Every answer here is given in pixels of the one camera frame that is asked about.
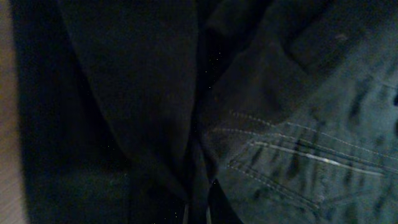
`jeans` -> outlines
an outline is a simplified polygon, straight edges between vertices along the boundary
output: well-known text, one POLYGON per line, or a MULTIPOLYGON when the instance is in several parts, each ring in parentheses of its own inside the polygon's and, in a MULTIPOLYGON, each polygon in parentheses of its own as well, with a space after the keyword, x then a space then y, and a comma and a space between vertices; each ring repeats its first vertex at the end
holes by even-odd
POLYGON ((203 142, 218 152, 218 180, 244 223, 398 222, 398 13, 388 2, 357 3, 336 1, 289 54, 260 27, 224 74, 239 84, 216 84, 208 96, 208 105, 226 106, 203 142), (267 83, 276 100, 261 97, 267 83), (282 99, 306 91, 282 118, 296 103, 282 99))

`dark cloth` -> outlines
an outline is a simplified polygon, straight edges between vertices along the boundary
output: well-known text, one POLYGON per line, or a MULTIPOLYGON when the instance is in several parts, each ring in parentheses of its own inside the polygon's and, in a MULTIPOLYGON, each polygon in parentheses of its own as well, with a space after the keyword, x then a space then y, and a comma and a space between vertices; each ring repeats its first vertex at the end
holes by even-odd
POLYGON ((376 0, 11 3, 31 223, 182 223, 185 208, 206 223, 209 205, 213 223, 239 223, 228 197, 261 217, 246 203, 254 184, 220 167, 397 12, 376 0))

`stitching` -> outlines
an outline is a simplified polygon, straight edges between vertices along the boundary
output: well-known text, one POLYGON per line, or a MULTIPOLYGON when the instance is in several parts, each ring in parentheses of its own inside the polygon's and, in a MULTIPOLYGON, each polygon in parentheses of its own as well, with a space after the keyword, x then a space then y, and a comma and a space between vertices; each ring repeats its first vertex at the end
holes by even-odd
POLYGON ((373 154, 376 154, 376 155, 379 155, 379 156, 382 156, 382 157, 386 157, 386 158, 390 158, 390 159, 393 159, 393 160, 398 161, 398 158, 396 158, 396 157, 387 156, 387 155, 384 155, 384 154, 380 154, 380 153, 378 153, 378 152, 374 152, 374 151, 369 150, 369 149, 365 149, 365 148, 363 148, 363 147, 355 146, 355 145, 353 145, 353 144, 350 144, 350 143, 348 143, 348 142, 345 142, 345 141, 343 141, 343 140, 340 140, 340 139, 338 139, 338 138, 336 138, 336 137, 330 136, 329 134, 326 134, 326 133, 323 133, 323 132, 318 132, 318 131, 316 131, 316 130, 314 130, 314 129, 312 129, 312 128, 308 128, 308 127, 302 126, 302 125, 300 125, 300 124, 295 124, 295 123, 290 123, 290 122, 287 122, 287 124, 289 124, 289 125, 291 125, 291 126, 296 126, 296 127, 300 127, 300 128, 303 128, 303 129, 307 129, 307 130, 309 130, 309 131, 313 131, 314 133, 320 133, 320 134, 322 134, 322 135, 324 135, 324 136, 327 136, 327 137, 329 137, 329 138, 332 138, 332 139, 334 139, 334 140, 337 140, 337 141, 339 141, 339 142, 342 142, 342 143, 344 143, 344 144, 346 144, 346 145, 349 145, 349 146, 351 146, 351 147, 355 147, 355 148, 357 148, 357 149, 361 149, 361 150, 366 151, 366 152, 370 152, 370 153, 373 153, 373 154))
POLYGON ((329 165, 343 167, 345 169, 350 169, 350 170, 353 170, 355 172, 360 172, 362 174, 384 176, 384 174, 381 174, 381 173, 378 173, 378 172, 373 172, 373 171, 368 171, 368 170, 359 169, 359 168, 355 168, 355 167, 350 167, 350 166, 344 165, 342 163, 339 163, 339 162, 331 160, 331 159, 327 159, 327 158, 320 157, 320 156, 314 156, 314 155, 309 154, 309 153, 298 152, 298 151, 295 151, 295 150, 292 150, 292 149, 288 149, 286 147, 276 146, 276 145, 273 145, 273 144, 268 144, 266 142, 256 142, 256 144, 259 145, 259 146, 264 146, 264 147, 270 146, 270 148, 273 148, 273 149, 278 149, 280 151, 288 152, 290 154, 298 154, 300 156, 307 157, 309 159, 313 159, 315 161, 320 161, 320 162, 324 162, 324 163, 329 164, 329 165))
POLYGON ((212 131, 214 131, 214 132, 217 132, 217 131, 234 132, 234 133, 249 134, 249 135, 259 136, 259 137, 263 136, 262 134, 254 133, 252 131, 244 131, 244 130, 240 130, 240 129, 231 129, 231 128, 215 128, 212 131))
POLYGON ((308 207, 308 205, 307 205, 306 203, 309 203, 310 205, 313 205, 313 206, 315 206, 316 208, 319 208, 319 206, 316 205, 314 202, 311 202, 310 200, 304 199, 304 198, 293 198, 293 196, 288 195, 287 193, 284 193, 283 191, 281 191, 281 190, 278 189, 277 187, 271 185, 270 183, 267 183, 267 182, 265 182, 265 181, 263 181, 263 180, 261 180, 261 179, 255 177, 255 176, 249 174, 249 173, 246 172, 245 170, 242 170, 242 169, 239 169, 239 168, 237 168, 237 167, 235 167, 235 166, 232 166, 232 164, 228 164, 227 166, 228 166, 228 168, 230 168, 230 169, 234 169, 234 170, 236 170, 236 171, 239 171, 239 172, 243 173, 244 175, 246 175, 246 176, 248 176, 248 177, 250 177, 250 178, 252 178, 252 179, 254 179, 254 180, 256 180, 256 181, 258 181, 258 182, 260 182, 260 183, 262 183, 262 184, 264 184, 264 185, 266 185, 267 187, 271 188, 272 190, 275 190, 276 192, 279 192, 280 194, 285 195, 286 197, 290 198, 290 199, 293 200, 293 201, 298 200, 300 203, 304 204, 306 207, 308 207))
POLYGON ((237 153, 232 159, 230 159, 230 160, 228 161, 228 163, 230 164, 231 161, 237 162, 237 159, 238 159, 239 157, 241 157, 244 153, 246 153, 246 152, 249 151, 250 146, 251 146, 251 147, 254 147, 255 145, 254 145, 254 143, 249 142, 249 143, 248 143, 248 146, 244 147, 244 150, 242 150, 241 152, 237 153))
POLYGON ((258 170, 256 170, 256 169, 253 169, 252 167, 250 167, 250 166, 248 166, 248 165, 246 165, 246 164, 243 164, 242 162, 235 161, 234 163, 235 163, 235 164, 239 164, 241 167, 245 167, 247 170, 249 170, 249 171, 251 171, 251 172, 253 172, 253 173, 255 173, 255 174, 258 174, 259 177, 257 177, 257 179, 259 179, 259 180, 264 179, 264 180, 262 180, 262 181, 265 182, 267 185, 271 185, 271 187, 276 188, 276 191, 280 192, 281 190, 284 190, 284 191, 286 191, 286 193, 284 193, 285 195, 286 195, 287 193, 290 193, 290 194, 291 194, 291 195, 290 195, 290 198, 291 198, 291 199, 294 199, 294 200, 297 199, 297 200, 299 200, 300 202, 302 202, 304 205, 307 203, 307 204, 310 205, 310 206, 315 206, 316 208, 319 208, 319 207, 318 207, 319 203, 313 202, 313 201, 311 201, 310 199, 307 199, 307 198, 305 198, 305 197, 303 197, 303 196, 301 196, 301 195, 299 195, 299 194, 297 194, 297 193, 295 193, 295 192, 293 192, 293 191, 291 191, 291 190, 285 188, 283 185, 280 185, 280 184, 278 184, 277 182, 274 182, 272 179, 268 178, 266 175, 262 174, 260 171, 258 171, 258 170))
MULTIPOLYGON (((250 115, 245 115, 245 116, 253 118, 254 121, 259 121, 259 122, 261 122, 261 123, 267 123, 267 122, 264 121, 264 120, 261 120, 261 119, 259 119, 259 118, 254 118, 254 117, 252 117, 252 116, 250 116, 250 115)), ((296 124, 296 123, 291 123, 291 122, 286 122, 286 124, 288 124, 288 125, 290 125, 290 126, 296 126, 296 127, 299 127, 299 128, 307 129, 307 130, 312 131, 312 132, 314 132, 314 133, 320 133, 320 134, 322 134, 322 135, 324 135, 324 136, 327 136, 327 137, 329 137, 329 138, 332 138, 332 139, 334 139, 334 140, 336 140, 336 141, 342 142, 342 143, 344 143, 344 144, 346 144, 346 145, 348 145, 348 146, 355 147, 355 148, 360 149, 360 150, 363 150, 363 151, 367 151, 367 152, 370 152, 370 153, 373 153, 373 154, 376 154, 376 155, 379 155, 379 156, 382 156, 382 157, 386 157, 386 158, 390 158, 390 159, 393 159, 393 160, 398 161, 398 158, 396 158, 396 157, 387 156, 387 155, 385 155, 385 154, 381 154, 381 153, 378 153, 378 152, 374 152, 374 151, 372 151, 372 150, 365 149, 365 148, 360 147, 360 146, 355 146, 354 144, 345 142, 345 141, 343 141, 343 140, 341 140, 341 139, 338 139, 338 138, 336 138, 336 137, 334 137, 334 136, 330 136, 330 135, 327 134, 327 133, 323 133, 323 132, 321 132, 321 131, 316 131, 316 130, 314 130, 314 129, 312 129, 312 128, 309 128, 309 127, 306 127, 306 126, 302 126, 301 124, 296 124)))
MULTIPOLYGON (((326 149, 326 150, 329 150, 329 151, 332 151, 332 152, 335 152, 335 153, 338 153, 338 154, 341 154, 341 155, 350 157, 350 158, 352 158, 352 159, 357 159, 357 160, 362 161, 362 162, 368 162, 368 163, 370 163, 370 164, 372 164, 372 165, 375 165, 375 166, 380 166, 380 164, 377 164, 377 163, 368 161, 368 160, 366 160, 366 159, 361 159, 361 158, 358 158, 358 157, 356 157, 356 156, 351 156, 351 155, 345 154, 345 153, 343 153, 343 152, 336 151, 336 150, 334 150, 334 149, 332 149, 332 148, 329 148, 329 147, 325 147, 325 146, 321 146, 321 145, 318 145, 318 144, 314 144, 314 143, 312 143, 312 142, 310 142, 310 141, 307 141, 307 140, 304 140, 304 139, 294 138, 294 137, 292 137, 292 136, 285 136, 285 135, 279 134, 279 133, 275 133, 275 134, 274 134, 274 133, 270 133, 269 135, 278 135, 278 136, 283 137, 283 138, 289 138, 289 139, 294 139, 294 140, 298 139, 298 140, 300 140, 300 141, 303 141, 303 142, 306 142, 306 143, 309 143, 309 144, 313 144, 314 146, 317 146, 317 147, 319 147, 319 148, 326 149)), ((385 167, 385 168, 389 168, 389 169, 391 169, 391 170, 394 170, 394 171, 396 171, 396 174, 398 174, 398 170, 397 170, 397 169, 394 169, 394 168, 391 168, 391 167, 385 167)))
MULTIPOLYGON (((241 162, 234 161, 233 163, 235 163, 235 164, 241 164, 242 166, 247 167, 249 170, 251 170, 251 171, 253 171, 253 172, 257 173, 257 174, 262 175, 258 170, 255 170, 255 169, 253 169, 253 168, 251 168, 251 167, 248 167, 248 166, 242 164, 241 162)), ((240 171, 240 172, 243 172, 243 173, 245 173, 246 175, 250 176, 251 178, 257 180, 255 177, 253 177, 253 176, 250 175, 250 174, 247 174, 247 173, 246 173, 245 171, 243 171, 242 169, 239 169, 239 168, 237 168, 237 167, 234 168, 234 167, 231 167, 231 166, 228 166, 228 167, 229 167, 229 168, 236 169, 236 170, 238 170, 238 171, 240 171)), ((299 198, 292 198, 292 196, 289 196, 289 195, 287 195, 286 193, 283 193, 283 192, 281 192, 280 190, 277 190, 276 187, 270 186, 270 185, 272 185, 273 183, 265 183, 264 181, 261 181, 261 179, 260 179, 260 182, 262 182, 263 184, 266 184, 268 187, 270 187, 270 188, 272 188, 272 189, 274 189, 274 190, 280 192, 281 194, 288 196, 288 197, 289 197, 290 199, 292 199, 292 200, 299 200, 299 201, 300 201, 301 203, 303 203, 303 204, 308 203, 308 204, 310 204, 310 205, 314 205, 316 208, 320 208, 321 206, 329 207, 329 204, 331 204, 331 203, 332 203, 333 205, 345 205, 345 204, 347 204, 347 203, 354 203, 352 199, 349 199, 349 200, 344 200, 344 199, 342 199, 342 200, 335 201, 335 202, 324 201, 324 202, 322 202, 322 203, 316 203, 316 202, 313 202, 313 201, 311 201, 311 200, 309 200, 309 199, 306 199, 305 197, 303 197, 303 198, 301 198, 301 197, 299 197, 299 198)), ((352 197, 352 196, 351 196, 351 198, 364 197, 364 196, 367 195, 367 194, 370 194, 370 193, 369 193, 369 192, 368 192, 368 193, 366 193, 366 192, 359 192, 359 195, 357 195, 357 196, 355 196, 355 197, 352 197)))
POLYGON ((248 114, 234 112, 233 110, 230 110, 229 113, 231 115, 237 117, 237 118, 244 118, 244 119, 249 119, 249 120, 252 120, 252 121, 257 121, 257 122, 260 122, 260 123, 265 124, 265 125, 270 126, 270 127, 274 127, 275 126, 275 125, 273 125, 273 124, 271 124, 271 123, 269 123, 269 122, 267 122, 267 121, 265 121, 263 119, 255 118, 255 117, 253 117, 251 115, 248 115, 248 114))
MULTIPOLYGON (((250 132, 250 131, 242 131, 242 130, 238 130, 238 129, 226 129, 226 128, 217 128, 217 129, 215 129, 215 131, 238 132, 238 133, 244 133, 244 134, 251 134, 251 133, 252 133, 252 132, 250 132)), ((337 154, 344 155, 344 156, 349 157, 349 158, 352 158, 352 159, 357 159, 357 160, 359 160, 359 161, 361 161, 361 162, 368 162, 368 163, 370 163, 370 164, 372 164, 372 165, 380 166, 380 164, 377 164, 377 163, 368 161, 368 160, 366 160, 366 159, 361 159, 361 158, 358 158, 358 157, 356 157, 356 156, 351 156, 351 155, 345 154, 345 153, 343 153, 343 152, 336 151, 336 150, 334 150, 334 149, 332 149, 332 148, 329 148, 329 147, 321 146, 321 145, 319 145, 319 144, 314 144, 314 143, 312 143, 312 142, 310 142, 310 141, 307 141, 307 140, 304 140, 304 139, 295 138, 295 137, 292 137, 292 136, 286 136, 286 135, 283 135, 283 134, 280 134, 280 133, 269 133, 269 134, 258 134, 258 133, 254 133, 254 134, 255 134, 256 136, 264 136, 264 135, 266 135, 266 136, 272 136, 272 135, 276 135, 276 136, 280 136, 280 137, 282 137, 282 138, 289 138, 289 139, 294 139, 294 140, 298 139, 298 140, 300 140, 300 141, 303 141, 303 142, 306 142, 306 143, 309 143, 309 144, 313 144, 314 146, 320 147, 320 148, 322 148, 322 149, 326 149, 326 150, 335 152, 335 153, 337 153, 337 154)), ((245 151, 239 153, 239 154, 238 154, 237 156, 235 156, 234 158, 238 158, 239 156, 242 156, 246 151, 247 151, 247 150, 245 150, 245 151)), ((394 168, 392 168, 392 167, 386 167, 386 166, 384 166, 383 168, 388 168, 388 169, 390 169, 390 170, 393 170, 393 171, 391 171, 391 172, 393 172, 393 173, 395 173, 395 174, 398 174, 398 170, 397 170, 397 169, 394 169, 394 168)))

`denim fabric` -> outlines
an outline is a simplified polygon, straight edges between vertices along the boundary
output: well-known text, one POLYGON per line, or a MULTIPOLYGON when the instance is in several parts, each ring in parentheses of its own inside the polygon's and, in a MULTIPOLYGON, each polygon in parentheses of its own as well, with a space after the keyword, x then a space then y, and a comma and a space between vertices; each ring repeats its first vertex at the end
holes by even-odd
POLYGON ((12 9, 31 223, 398 222, 396 2, 12 9))
POLYGON ((216 84, 209 94, 209 110, 223 113, 203 126, 203 142, 222 161, 217 178, 240 219, 397 223, 395 3, 335 1, 286 50, 262 30, 261 41, 255 37, 226 72, 240 82, 216 84), (276 100, 263 98, 272 88, 276 100))

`contrast stitching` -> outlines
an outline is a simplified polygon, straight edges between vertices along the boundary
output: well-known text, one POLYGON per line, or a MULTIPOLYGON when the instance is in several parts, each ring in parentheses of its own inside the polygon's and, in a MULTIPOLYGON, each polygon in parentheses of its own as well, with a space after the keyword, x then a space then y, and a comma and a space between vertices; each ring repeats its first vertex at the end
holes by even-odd
MULTIPOLYGON (((255 145, 254 145, 253 143, 249 142, 249 146, 254 147, 255 145)), ((244 150, 242 150, 241 152, 237 153, 232 159, 230 159, 230 160, 228 161, 228 163, 231 163, 231 161, 236 161, 236 160, 237 160, 239 157, 241 157, 245 152, 248 152, 249 149, 250 149, 250 148, 249 148, 248 146, 246 146, 246 147, 244 148, 244 150)))
POLYGON ((290 198, 291 200, 294 200, 294 201, 297 201, 297 200, 298 200, 300 203, 304 204, 306 207, 310 207, 310 209, 311 209, 311 206, 308 206, 305 202, 302 202, 302 200, 303 200, 303 201, 306 200, 307 203, 309 203, 310 205, 313 205, 313 206, 315 206, 316 208, 319 208, 318 205, 316 205, 314 202, 309 201, 308 199, 304 199, 304 198, 293 198, 293 196, 290 196, 290 195, 288 195, 287 193, 284 193, 283 191, 279 190, 277 187, 274 187, 273 185, 271 185, 271 184, 269 184, 269 183, 267 183, 267 182, 265 182, 265 181, 263 181, 263 180, 261 180, 261 179, 255 177, 255 176, 249 174, 248 172, 246 172, 246 171, 244 171, 244 170, 242 170, 242 169, 239 169, 239 168, 237 168, 237 167, 235 167, 235 166, 232 166, 231 164, 228 164, 227 166, 228 166, 228 168, 230 168, 230 169, 237 170, 237 171, 243 173, 244 175, 246 175, 246 176, 248 176, 248 177, 250 177, 250 178, 252 178, 252 179, 254 179, 254 180, 256 180, 256 181, 258 181, 258 182, 260 182, 260 183, 262 183, 262 184, 264 184, 264 185, 266 185, 267 187, 271 188, 272 190, 275 190, 276 192, 279 192, 280 194, 285 195, 286 197, 290 198))
MULTIPOLYGON (((264 124, 264 123, 267 123, 267 121, 261 120, 261 119, 259 119, 259 118, 252 117, 252 116, 250 116, 250 115, 246 115, 246 114, 241 114, 241 113, 240 113, 240 116, 246 116, 246 117, 248 117, 248 118, 252 118, 252 120, 261 122, 261 123, 263 123, 263 124, 264 124)), ((309 127, 306 127, 306 126, 302 126, 301 124, 296 124, 296 123, 291 123, 291 122, 286 122, 286 124, 288 124, 288 125, 290 125, 290 126, 296 126, 296 127, 299 127, 299 128, 307 129, 307 130, 309 130, 309 131, 313 131, 314 133, 320 133, 320 134, 322 134, 322 135, 324 135, 324 136, 327 136, 327 137, 329 137, 329 138, 332 138, 332 139, 334 139, 334 140, 337 140, 337 141, 339 141, 339 142, 342 142, 342 143, 344 143, 344 144, 346 144, 346 145, 348 145, 348 146, 355 147, 355 148, 361 149, 361 150, 363 150, 363 151, 367 151, 367 152, 370 152, 370 153, 373 153, 373 154, 376 154, 376 155, 379 155, 379 156, 382 156, 382 157, 386 157, 386 158, 390 158, 390 159, 393 159, 393 160, 398 161, 398 158, 396 158, 396 157, 387 156, 387 155, 385 155, 385 154, 381 154, 381 153, 378 153, 378 152, 374 152, 374 151, 372 151, 372 150, 365 149, 365 148, 360 147, 360 146, 355 146, 354 144, 345 142, 345 141, 343 141, 343 140, 341 140, 341 139, 338 139, 338 138, 336 138, 336 137, 334 137, 334 136, 330 136, 330 135, 327 134, 327 133, 323 133, 323 132, 321 132, 321 131, 316 131, 316 130, 314 130, 314 129, 312 129, 312 128, 309 128, 309 127)))
MULTIPOLYGON (((326 150, 329 150, 329 151, 332 151, 332 152, 335 152, 335 153, 338 153, 338 154, 341 154, 341 155, 350 157, 350 158, 352 158, 352 159, 357 159, 357 160, 362 161, 362 162, 368 162, 368 163, 370 163, 370 164, 372 164, 372 165, 375 165, 375 166, 380 166, 380 164, 377 164, 377 163, 368 161, 368 160, 366 160, 366 159, 361 159, 361 158, 356 157, 356 156, 351 156, 351 155, 345 154, 345 153, 343 153, 343 152, 336 151, 336 150, 334 150, 334 149, 332 149, 332 148, 325 147, 325 146, 321 146, 321 145, 319 145, 319 144, 315 144, 315 143, 312 143, 312 142, 307 141, 307 140, 304 140, 304 139, 295 138, 295 137, 292 137, 292 136, 286 136, 286 135, 279 134, 279 133, 270 133, 270 134, 266 134, 266 135, 278 135, 278 136, 283 137, 283 138, 289 138, 289 139, 293 139, 293 140, 296 140, 296 139, 297 139, 297 140, 306 142, 306 143, 308 143, 308 144, 313 144, 314 146, 317 146, 317 147, 319 147, 319 148, 326 149, 326 150)), ((397 170, 397 169, 394 169, 394 168, 391 168, 391 167, 385 167, 385 168, 389 168, 389 169, 391 169, 391 170, 394 170, 394 171, 396 171, 396 174, 398 174, 398 170, 397 170)))
POLYGON ((366 152, 370 152, 370 153, 373 153, 373 154, 376 154, 376 155, 379 155, 379 156, 382 156, 382 157, 386 157, 386 158, 390 158, 390 159, 393 159, 393 160, 398 161, 398 158, 396 158, 396 157, 387 156, 387 155, 384 155, 384 154, 380 154, 380 153, 378 153, 378 152, 374 152, 374 151, 369 150, 369 149, 365 149, 365 148, 363 148, 363 147, 355 146, 355 145, 353 145, 353 144, 350 144, 350 143, 348 143, 348 142, 345 142, 345 141, 343 141, 343 140, 340 140, 340 139, 338 139, 338 138, 336 138, 336 137, 330 136, 329 134, 316 131, 316 130, 314 130, 314 129, 312 129, 312 128, 305 127, 305 126, 302 126, 302 125, 300 125, 300 124, 290 123, 290 122, 288 122, 287 124, 288 124, 288 125, 291 125, 291 126, 296 126, 296 127, 300 127, 300 128, 303 128, 303 129, 307 129, 307 130, 313 131, 313 132, 315 132, 315 133, 320 133, 320 134, 322 134, 322 135, 324 135, 324 136, 327 136, 327 137, 329 137, 329 138, 332 138, 332 139, 334 139, 334 140, 337 140, 337 141, 339 141, 339 142, 342 142, 342 143, 344 143, 344 144, 346 144, 346 145, 348 145, 348 146, 352 146, 352 147, 355 147, 355 148, 357 148, 357 149, 361 149, 361 150, 366 151, 366 152))
POLYGON ((320 157, 320 156, 314 156, 314 155, 309 154, 309 153, 304 153, 304 152, 291 150, 291 149, 288 149, 288 148, 282 147, 282 146, 276 146, 276 145, 268 144, 268 143, 265 143, 265 142, 255 142, 255 144, 257 144, 259 146, 269 147, 269 148, 272 148, 272 149, 278 149, 280 151, 288 152, 290 154, 298 154, 300 156, 307 157, 309 159, 313 159, 313 160, 316 160, 316 161, 324 162, 324 163, 329 164, 331 166, 338 166, 338 167, 342 167, 342 168, 345 168, 345 169, 350 169, 350 170, 353 170, 355 172, 359 172, 359 173, 362 173, 362 174, 384 176, 384 174, 381 174, 381 173, 378 173, 378 172, 373 172, 373 171, 363 170, 363 169, 359 169, 359 168, 355 168, 355 167, 350 167, 350 166, 344 165, 344 164, 342 164, 340 162, 337 162, 337 161, 334 161, 334 160, 331 160, 331 159, 327 159, 327 158, 320 157))
POLYGON ((252 120, 252 121, 257 121, 257 122, 260 122, 260 123, 265 124, 265 125, 270 126, 270 127, 274 127, 274 126, 275 126, 275 125, 273 125, 273 124, 271 124, 271 123, 269 123, 269 122, 267 122, 267 121, 264 121, 263 119, 255 118, 255 117, 253 117, 253 116, 251 116, 251 115, 248 115, 248 114, 243 114, 243 113, 239 113, 239 112, 234 112, 233 110, 230 110, 229 113, 230 113, 231 115, 237 117, 237 118, 250 119, 250 120, 252 120))
MULTIPOLYGON (((228 128, 216 128, 216 129, 214 129, 214 131, 226 131, 226 132, 237 132, 237 133, 243 133, 243 134, 252 134, 252 132, 250 132, 250 131, 243 131, 243 130, 239 130, 239 129, 228 129, 228 128)), ((317 146, 317 147, 319 147, 319 148, 326 149, 326 150, 335 152, 335 153, 337 153, 337 154, 341 154, 341 155, 343 155, 343 156, 346 156, 346 157, 349 157, 349 158, 352 158, 352 159, 357 159, 357 160, 359 160, 359 161, 361 161, 361 162, 368 162, 368 163, 370 163, 370 164, 372 164, 372 165, 375 165, 375 166, 381 166, 380 164, 377 164, 377 163, 368 161, 368 160, 366 160, 366 159, 361 159, 361 158, 356 157, 356 156, 351 156, 351 155, 345 154, 345 153, 343 153, 343 152, 336 151, 336 150, 334 150, 334 149, 332 149, 332 148, 329 148, 329 147, 321 146, 321 145, 319 145, 319 144, 315 144, 315 143, 312 143, 312 142, 307 141, 307 140, 304 140, 304 139, 295 138, 295 137, 292 137, 292 136, 286 136, 286 135, 283 135, 283 134, 280 134, 280 133, 267 133, 267 134, 258 134, 258 133, 254 133, 254 135, 255 135, 255 136, 261 136, 261 137, 264 137, 264 136, 273 136, 273 135, 275 135, 275 136, 280 136, 280 137, 282 137, 282 138, 289 138, 289 139, 294 139, 294 140, 297 139, 297 140, 300 140, 300 141, 303 141, 303 142, 306 142, 306 143, 309 143, 309 144, 313 144, 314 146, 317 146)), ((242 156, 242 155, 243 155, 245 152, 247 152, 247 151, 248 151, 248 150, 245 150, 245 151, 239 153, 239 154, 236 155, 234 158, 238 158, 239 156, 242 156)), ((397 170, 397 169, 394 169, 394 168, 391 168, 391 167, 386 167, 386 166, 382 166, 382 167, 383 167, 383 168, 390 169, 391 172, 393 172, 393 173, 395 173, 395 174, 398 174, 398 170, 397 170)))
POLYGON ((255 133, 255 132, 252 132, 252 131, 244 131, 244 130, 240 130, 240 129, 215 128, 212 131, 214 131, 214 132, 216 132, 216 131, 234 132, 234 133, 249 134, 249 135, 252 135, 252 136, 263 137, 263 134, 255 133))
MULTIPOLYGON (((259 175, 263 175, 263 174, 261 174, 258 170, 255 170, 255 169, 253 169, 253 168, 250 168, 250 167, 244 165, 244 164, 241 163, 241 162, 234 161, 233 163, 235 163, 235 164, 241 164, 242 166, 247 167, 249 170, 251 170, 251 171, 253 171, 253 172, 255 172, 255 173, 258 173, 259 175)), ((245 171, 243 171, 242 169, 239 169, 239 168, 234 168, 234 169, 236 169, 236 170, 238 170, 238 171, 240 171, 240 172, 244 172, 244 173, 245 173, 245 171)), ((248 175, 248 176, 250 176, 250 177, 252 177, 253 179, 257 180, 255 177, 253 177, 253 176, 251 176, 251 175, 249 175, 249 174, 247 174, 247 173, 245 173, 245 174, 248 175)), ((357 194, 356 196, 351 196, 351 198, 363 197, 363 196, 365 196, 365 195, 367 195, 367 194, 370 194, 370 193, 369 193, 369 192, 368 192, 368 193, 366 193, 366 192, 358 192, 358 194, 357 194)), ((286 196, 288 196, 289 198, 291 198, 291 199, 293 199, 293 200, 298 200, 299 202, 301 202, 301 203, 304 204, 304 205, 305 205, 305 203, 309 203, 310 205, 316 206, 316 208, 320 208, 321 206, 326 206, 326 207, 327 207, 327 206, 328 206, 329 204, 331 204, 331 203, 332 203, 333 205, 345 205, 345 204, 347 204, 347 203, 353 203, 353 200, 352 200, 352 199, 349 199, 349 200, 339 200, 339 201, 336 201, 336 202, 334 202, 333 199, 332 199, 332 201, 326 200, 326 201, 324 201, 324 202, 322 202, 322 203, 316 203, 316 202, 313 202, 313 201, 311 201, 311 200, 309 200, 309 199, 307 199, 307 198, 305 198, 305 197, 292 198, 292 197, 289 196, 289 195, 286 195, 286 196)))

